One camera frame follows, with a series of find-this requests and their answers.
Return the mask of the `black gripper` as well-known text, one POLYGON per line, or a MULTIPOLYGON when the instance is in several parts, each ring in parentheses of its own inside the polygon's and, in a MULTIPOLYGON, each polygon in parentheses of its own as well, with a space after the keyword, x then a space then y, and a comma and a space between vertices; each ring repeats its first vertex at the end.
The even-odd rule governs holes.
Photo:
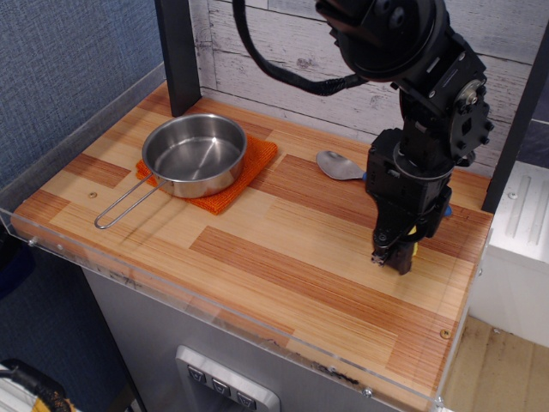
POLYGON ((366 192, 377 206, 371 261, 400 275, 412 268, 415 243, 431 238, 449 206, 453 164, 423 171, 401 153, 400 129, 384 130, 372 144, 366 168, 366 192))

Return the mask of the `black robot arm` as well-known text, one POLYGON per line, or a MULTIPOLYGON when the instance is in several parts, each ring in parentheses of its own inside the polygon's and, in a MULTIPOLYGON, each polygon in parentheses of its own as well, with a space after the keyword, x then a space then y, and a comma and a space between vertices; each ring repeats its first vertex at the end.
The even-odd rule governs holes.
POLYGON ((356 75, 399 92, 403 126, 372 143, 365 189, 377 206, 371 259, 406 274, 449 208, 454 169, 471 166, 489 142, 486 67, 442 1, 319 1, 316 9, 356 75))

